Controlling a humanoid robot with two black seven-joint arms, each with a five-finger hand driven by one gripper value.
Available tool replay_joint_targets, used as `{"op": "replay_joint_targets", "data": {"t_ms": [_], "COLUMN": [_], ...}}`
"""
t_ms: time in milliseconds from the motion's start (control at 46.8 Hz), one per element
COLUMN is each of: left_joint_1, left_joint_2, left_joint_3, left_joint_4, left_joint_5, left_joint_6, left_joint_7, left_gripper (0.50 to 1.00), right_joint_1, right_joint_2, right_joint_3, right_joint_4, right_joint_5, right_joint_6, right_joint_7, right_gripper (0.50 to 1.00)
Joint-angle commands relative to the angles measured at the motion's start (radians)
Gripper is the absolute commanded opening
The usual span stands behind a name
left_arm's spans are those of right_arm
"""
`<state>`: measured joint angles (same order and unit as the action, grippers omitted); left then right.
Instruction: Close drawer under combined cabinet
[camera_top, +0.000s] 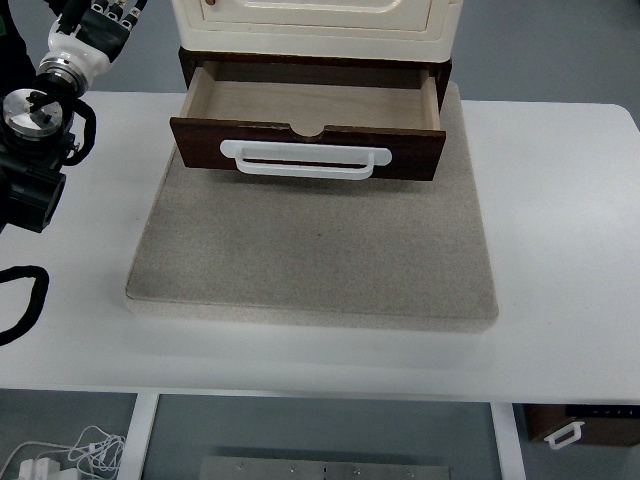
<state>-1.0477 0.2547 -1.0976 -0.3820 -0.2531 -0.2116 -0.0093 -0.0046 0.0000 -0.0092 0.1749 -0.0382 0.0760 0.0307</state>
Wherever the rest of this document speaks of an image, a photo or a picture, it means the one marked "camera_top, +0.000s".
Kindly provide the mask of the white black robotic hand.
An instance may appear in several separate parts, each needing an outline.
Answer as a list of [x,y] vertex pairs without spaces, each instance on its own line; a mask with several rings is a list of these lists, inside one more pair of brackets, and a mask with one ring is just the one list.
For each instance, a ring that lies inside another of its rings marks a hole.
[[51,27],[38,73],[58,73],[88,85],[108,72],[147,2],[69,1]]

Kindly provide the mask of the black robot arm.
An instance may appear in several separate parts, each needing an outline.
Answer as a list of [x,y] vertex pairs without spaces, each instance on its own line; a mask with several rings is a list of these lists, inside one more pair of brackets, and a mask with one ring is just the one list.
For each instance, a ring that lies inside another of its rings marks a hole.
[[96,119],[80,100],[91,84],[89,47],[77,39],[88,1],[61,1],[50,51],[35,70],[1,3],[1,225],[41,232],[65,186],[64,166],[93,148]]

